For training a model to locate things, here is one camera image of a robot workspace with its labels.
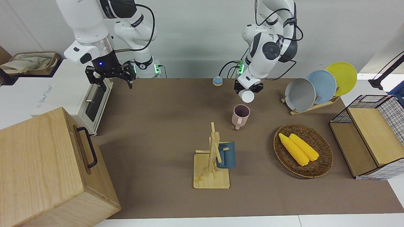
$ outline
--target white cup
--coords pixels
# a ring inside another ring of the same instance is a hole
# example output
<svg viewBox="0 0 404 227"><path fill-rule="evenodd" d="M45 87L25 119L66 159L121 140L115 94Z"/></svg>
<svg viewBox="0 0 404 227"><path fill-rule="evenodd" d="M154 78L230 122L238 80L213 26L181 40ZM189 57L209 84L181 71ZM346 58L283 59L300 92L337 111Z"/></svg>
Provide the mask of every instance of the white cup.
<svg viewBox="0 0 404 227"><path fill-rule="evenodd" d="M242 90L238 93L238 96L240 96L245 103L250 103L254 100L254 93L250 90Z"/></svg>

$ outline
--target mug handle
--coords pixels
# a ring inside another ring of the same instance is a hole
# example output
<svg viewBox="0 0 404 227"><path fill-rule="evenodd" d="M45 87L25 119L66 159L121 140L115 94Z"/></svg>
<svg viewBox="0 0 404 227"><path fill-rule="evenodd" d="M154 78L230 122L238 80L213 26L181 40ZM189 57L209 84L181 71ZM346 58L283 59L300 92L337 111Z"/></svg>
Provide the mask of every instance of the mug handle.
<svg viewBox="0 0 404 227"><path fill-rule="evenodd" d="M239 118L239 119L237 120L236 130L239 130L239 129L240 129L240 125L241 125L241 118Z"/></svg>

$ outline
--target green led light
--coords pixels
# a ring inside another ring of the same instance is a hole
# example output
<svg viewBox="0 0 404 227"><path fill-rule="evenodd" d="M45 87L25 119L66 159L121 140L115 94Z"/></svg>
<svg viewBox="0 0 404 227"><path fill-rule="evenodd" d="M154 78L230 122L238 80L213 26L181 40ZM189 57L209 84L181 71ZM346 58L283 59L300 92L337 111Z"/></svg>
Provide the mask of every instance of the green led light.
<svg viewBox="0 0 404 227"><path fill-rule="evenodd" d="M158 67L156 64L154 64L154 70L156 71L156 74L160 73L160 67Z"/></svg>
<svg viewBox="0 0 404 227"><path fill-rule="evenodd" d="M244 63L240 62L240 66L238 67L238 74L243 74L244 72Z"/></svg>

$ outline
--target blue mug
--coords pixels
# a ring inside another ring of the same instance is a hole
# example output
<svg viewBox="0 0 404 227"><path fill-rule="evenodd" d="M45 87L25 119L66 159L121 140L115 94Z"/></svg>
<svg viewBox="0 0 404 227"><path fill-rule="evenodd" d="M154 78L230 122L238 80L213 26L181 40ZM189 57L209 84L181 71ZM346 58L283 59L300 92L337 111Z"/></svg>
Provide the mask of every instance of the blue mug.
<svg viewBox="0 0 404 227"><path fill-rule="evenodd" d="M236 149L234 142L220 142L219 154L222 159L222 163L219 163L216 159L216 166L221 169L230 169L236 166Z"/></svg>

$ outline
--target corn cob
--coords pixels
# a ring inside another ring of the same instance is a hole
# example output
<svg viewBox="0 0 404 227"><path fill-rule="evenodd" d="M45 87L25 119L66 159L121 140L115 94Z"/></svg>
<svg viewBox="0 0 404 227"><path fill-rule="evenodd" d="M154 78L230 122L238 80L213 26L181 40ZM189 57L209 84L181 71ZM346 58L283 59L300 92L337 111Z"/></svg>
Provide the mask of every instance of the corn cob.
<svg viewBox="0 0 404 227"><path fill-rule="evenodd" d="M286 150L292 155L296 162L305 166L309 163L309 158L303 153L303 151L287 136L279 133L279 138L282 144L285 146Z"/></svg>
<svg viewBox="0 0 404 227"><path fill-rule="evenodd" d="M292 133L289 136L289 139L291 139L303 151L310 161L315 161L320 156L310 145L297 135Z"/></svg>

